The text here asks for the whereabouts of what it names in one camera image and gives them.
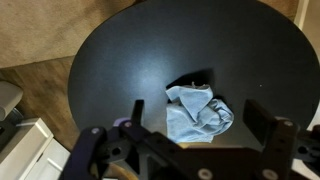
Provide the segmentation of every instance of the white cabinet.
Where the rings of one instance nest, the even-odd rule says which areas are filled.
[[[40,119],[25,120],[0,153],[0,179],[57,179],[69,152]]]

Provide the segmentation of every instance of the table top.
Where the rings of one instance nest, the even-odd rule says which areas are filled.
[[[320,97],[312,46],[267,5],[148,0],[108,19],[85,40],[70,72],[70,108],[81,130],[110,129],[144,99],[143,126],[166,134],[165,90],[182,76],[184,83],[210,84],[235,114],[215,144],[259,146],[242,122],[246,99],[306,128]]]

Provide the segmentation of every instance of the light blue cloth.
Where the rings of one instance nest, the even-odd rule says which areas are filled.
[[[180,142],[211,142],[226,131],[234,116],[219,99],[212,99],[209,85],[174,86],[166,91],[168,138]]]

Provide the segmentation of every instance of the screw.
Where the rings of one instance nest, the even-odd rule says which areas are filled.
[[[293,126],[293,123],[291,121],[285,121],[284,125],[286,126]]]
[[[93,128],[91,130],[92,134],[97,134],[99,131],[100,131],[99,128]]]
[[[211,180],[212,179],[212,173],[209,169],[202,168],[198,171],[198,176],[202,180]]]
[[[268,180],[277,180],[277,179],[279,179],[278,174],[275,171],[271,170],[271,169],[264,169],[262,171],[262,175],[263,175],[263,177],[265,177]]]
[[[131,122],[126,122],[126,123],[124,124],[124,126],[126,126],[126,127],[131,127],[132,124],[131,124]]]

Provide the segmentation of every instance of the beige carpet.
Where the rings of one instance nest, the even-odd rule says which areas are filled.
[[[263,0],[293,19],[298,0]],[[104,20],[134,0],[1,0],[0,68],[75,55]]]

